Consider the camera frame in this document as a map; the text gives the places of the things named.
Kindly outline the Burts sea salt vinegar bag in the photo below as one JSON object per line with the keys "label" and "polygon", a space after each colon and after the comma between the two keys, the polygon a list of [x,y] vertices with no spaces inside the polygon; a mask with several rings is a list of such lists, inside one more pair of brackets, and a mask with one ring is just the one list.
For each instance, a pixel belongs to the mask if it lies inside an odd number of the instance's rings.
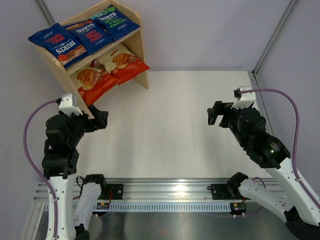
{"label": "Burts sea salt vinegar bag", "polygon": [[91,20],[106,30],[114,42],[140,28],[140,25],[129,19],[112,4],[92,16]]}

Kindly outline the grey aluminium frame post right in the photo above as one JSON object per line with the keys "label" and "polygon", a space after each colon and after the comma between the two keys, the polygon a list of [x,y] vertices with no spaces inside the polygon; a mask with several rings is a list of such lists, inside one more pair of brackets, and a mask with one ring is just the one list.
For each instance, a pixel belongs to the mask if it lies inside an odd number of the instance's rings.
{"label": "grey aluminium frame post right", "polygon": [[290,0],[287,4],[285,10],[283,11],[275,29],[273,30],[270,39],[268,40],[265,48],[262,51],[255,67],[252,69],[251,73],[256,78],[261,67],[263,66],[264,62],[268,58],[269,54],[271,53],[274,45],[276,44],[278,38],[280,37],[282,31],[284,30],[289,18],[291,17],[293,11],[295,10],[296,6],[298,5],[299,0]]}

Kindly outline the Burts spicy sweet chilli bag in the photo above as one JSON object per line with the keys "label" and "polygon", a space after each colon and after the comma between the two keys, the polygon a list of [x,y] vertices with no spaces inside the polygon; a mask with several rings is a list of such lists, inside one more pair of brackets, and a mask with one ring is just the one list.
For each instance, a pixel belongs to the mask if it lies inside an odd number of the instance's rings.
{"label": "Burts spicy sweet chilli bag", "polygon": [[89,55],[113,42],[107,32],[91,19],[73,22],[63,27],[83,44]]}

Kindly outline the grey aluminium frame post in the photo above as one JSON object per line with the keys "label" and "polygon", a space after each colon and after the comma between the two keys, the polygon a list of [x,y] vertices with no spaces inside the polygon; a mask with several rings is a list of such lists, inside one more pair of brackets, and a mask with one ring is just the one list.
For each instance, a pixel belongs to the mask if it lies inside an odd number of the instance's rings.
{"label": "grey aluminium frame post", "polygon": [[36,3],[38,5],[38,7],[40,8],[40,11],[42,12],[47,23],[50,26],[54,25],[56,22],[52,16],[47,4],[45,3],[45,1],[44,0],[36,0]]}
{"label": "grey aluminium frame post", "polygon": [[282,31],[284,30],[289,18],[291,17],[293,11],[295,10],[296,6],[298,5],[299,0],[290,0],[287,4],[285,10],[283,11],[275,29],[273,30],[270,39],[268,40],[265,48],[262,51],[255,67],[252,69],[251,73],[256,78],[261,67],[263,66],[264,62],[268,58],[269,54],[271,53],[274,45],[276,44],[278,38],[280,37]]}

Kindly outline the grey aluminium frame post left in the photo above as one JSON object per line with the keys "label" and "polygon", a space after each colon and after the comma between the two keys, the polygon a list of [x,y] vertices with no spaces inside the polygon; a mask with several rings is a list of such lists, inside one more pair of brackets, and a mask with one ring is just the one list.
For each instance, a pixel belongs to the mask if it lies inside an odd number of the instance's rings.
{"label": "grey aluminium frame post left", "polygon": [[45,1],[44,0],[36,0],[36,3],[38,5],[38,7],[40,8],[40,11],[42,12],[47,23],[50,26],[54,25],[56,22],[52,16],[47,4],[45,3]]}

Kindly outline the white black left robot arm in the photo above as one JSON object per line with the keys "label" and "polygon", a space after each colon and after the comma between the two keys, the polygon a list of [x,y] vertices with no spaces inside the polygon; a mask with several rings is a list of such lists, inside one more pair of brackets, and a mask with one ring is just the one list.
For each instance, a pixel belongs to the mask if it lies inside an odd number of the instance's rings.
{"label": "white black left robot arm", "polygon": [[48,240],[88,240],[89,222],[95,202],[108,194],[108,186],[102,174],[85,177],[82,193],[76,207],[73,206],[73,186],[77,176],[79,153],[77,145],[85,133],[107,127],[109,113],[94,105],[88,106],[93,115],[66,115],[59,112],[46,122],[42,160],[43,175],[48,182]]}

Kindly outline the cassava chips bag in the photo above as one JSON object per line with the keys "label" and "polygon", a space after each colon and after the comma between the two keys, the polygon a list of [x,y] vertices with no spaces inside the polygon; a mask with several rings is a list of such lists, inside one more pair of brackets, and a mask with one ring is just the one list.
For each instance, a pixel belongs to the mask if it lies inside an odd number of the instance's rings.
{"label": "cassava chips bag", "polygon": [[102,95],[120,82],[117,77],[98,67],[95,59],[70,77],[87,106],[93,105]]}
{"label": "cassava chips bag", "polygon": [[98,56],[96,60],[104,65],[105,70],[119,79],[118,85],[122,85],[150,67],[129,51],[122,43]]}

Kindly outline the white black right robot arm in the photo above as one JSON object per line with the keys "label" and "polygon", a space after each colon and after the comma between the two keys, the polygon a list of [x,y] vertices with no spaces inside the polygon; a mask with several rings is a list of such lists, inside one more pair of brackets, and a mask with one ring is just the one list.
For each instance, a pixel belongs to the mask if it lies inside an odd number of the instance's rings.
{"label": "white black right robot arm", "polygon": [[236,109],[232,102],[216,101],[207,114],[210,126],[222,116],[219,126],[229,129],[250,160],[271,175],[285,192],[280,197],[237,172],[226,182],[228,195],[260,204],[279,217],[299,240],[318,240],[320,208],[312,201],[316,195],[308,195],[299,184],[290,152],[278,138],[266,132],[266,119],[259,111],[253,106]]}

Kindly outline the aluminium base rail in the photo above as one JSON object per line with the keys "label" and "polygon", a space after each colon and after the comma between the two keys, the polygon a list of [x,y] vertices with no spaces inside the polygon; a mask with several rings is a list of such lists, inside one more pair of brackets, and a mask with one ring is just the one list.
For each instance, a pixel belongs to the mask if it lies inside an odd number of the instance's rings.
{"label": "aluminium base rail", "polygon": [[211,202],[208,187],[224,184],[226,178],[108,178],[108,185],[122,184],[123,201]]}

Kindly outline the light wooden two-tier shelf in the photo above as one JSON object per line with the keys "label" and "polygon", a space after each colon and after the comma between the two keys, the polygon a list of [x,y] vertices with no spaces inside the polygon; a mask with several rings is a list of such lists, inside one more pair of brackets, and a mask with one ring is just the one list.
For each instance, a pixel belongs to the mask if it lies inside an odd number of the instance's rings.
{"label": "light wooden two-tier shelf", "polygon": [[70,25],[81,29],[89,23],[104,23],[107,18],[116,14],[128,19],[119,25],[119,29],[124,29],[129,23],[139,27],[93,54],[88,54],[81,45],[67,55],[55,57],[44,47],[34,44],[64,92],[76,96],[77,106],[90,119],[94,117],[89,110],[90,104],[114,86],[135,80],[145,89],[149,88],[142,21],[136,11],[122,3],[104,0],[60,22],[63,27]]}

